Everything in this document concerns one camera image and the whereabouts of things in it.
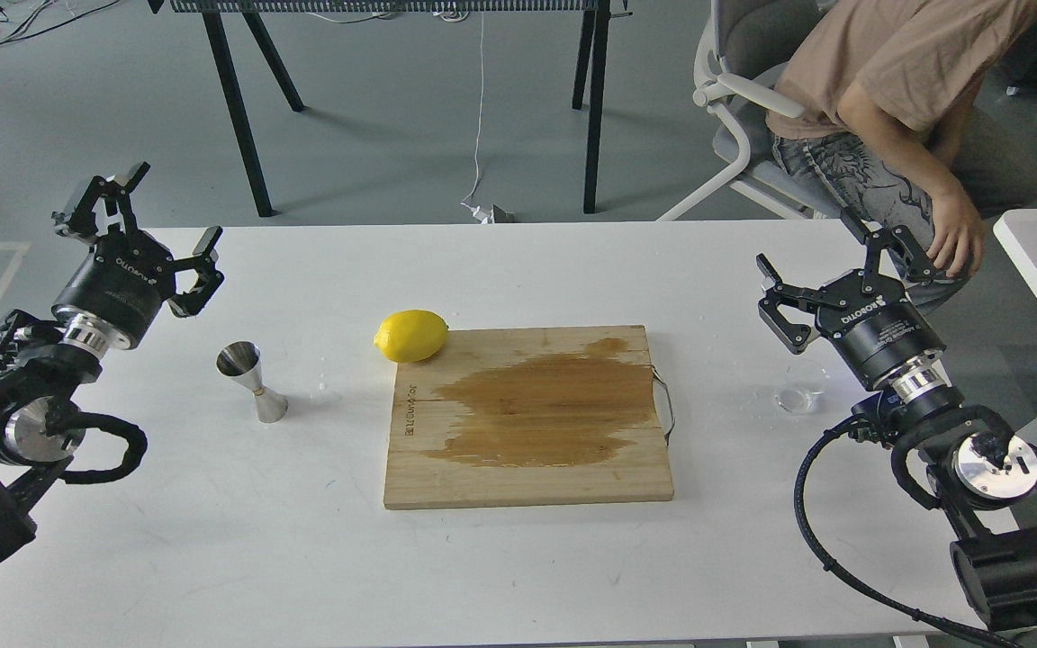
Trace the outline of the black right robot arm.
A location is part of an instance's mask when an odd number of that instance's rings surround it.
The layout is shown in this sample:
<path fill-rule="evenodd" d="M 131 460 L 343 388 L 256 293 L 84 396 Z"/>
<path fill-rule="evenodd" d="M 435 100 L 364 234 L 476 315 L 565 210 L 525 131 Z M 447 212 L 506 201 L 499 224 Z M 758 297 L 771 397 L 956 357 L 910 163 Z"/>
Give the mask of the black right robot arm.
<path fill-rule="evenodd" d="M 798 467 L 793 508 L 798 532 L 831 572 L 869 599 L 940 632 L 1009 647 L 1005 632 L 1037 628 L 1037 445 L 1017 436 L 994 410 L 966 405 L 937 368 L 945 350 L 906 283 L 927 284 L 935 267 L 905 226 L 843 224 L 867 250 L 859 269 L 818 288 L 786 283 L 765 255 L 762 320 L 790 353 L 823 338 L 869 397 L 826 429 Z M 804 508 L 810 468 L 840 436 L 888 448 L 894 479 L 910 500 L 938 509 L 956 535 L 951 561 L 983 628 L 951 622 L 890 598 L 853 577 L 819 541 Z"/>

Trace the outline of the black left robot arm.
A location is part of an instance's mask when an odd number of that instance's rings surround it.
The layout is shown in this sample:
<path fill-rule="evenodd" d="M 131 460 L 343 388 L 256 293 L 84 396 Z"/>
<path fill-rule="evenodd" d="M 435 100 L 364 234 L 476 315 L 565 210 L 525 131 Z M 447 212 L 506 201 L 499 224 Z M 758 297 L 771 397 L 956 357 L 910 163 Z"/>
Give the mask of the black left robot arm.
<path fill-rule="evenodd" d="M 36 536 L 32 508 L 55 481 L 115 482 L 140 467 L 148 439 L 136 424 L 82 411 L 78 386 L 97 381 L 104 353 L 133 349 L 162 306 L 196 316 L 223 282 L 220 227 L 176 258 L 137 225 L 131 193 L 149 171 L 91 177 L 53 214 L 55 233 L 89 255 L 55 300 L 50 319 L 13 310 L 0 320 L 0 563 Z"/>

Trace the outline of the person's hand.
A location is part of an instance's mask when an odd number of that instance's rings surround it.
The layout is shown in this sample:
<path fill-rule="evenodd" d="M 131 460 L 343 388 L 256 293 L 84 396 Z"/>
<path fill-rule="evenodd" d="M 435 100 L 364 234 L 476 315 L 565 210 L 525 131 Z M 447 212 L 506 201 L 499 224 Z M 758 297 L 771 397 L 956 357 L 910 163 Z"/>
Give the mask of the person's hand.
<path fill-rule="evenodd" d="M 984 256 L 985 226 L 974 202 L 961 187 L 938 190 L 933 196 L 933 243 L 927 258 L 947 278 L 970 278 Z"/>

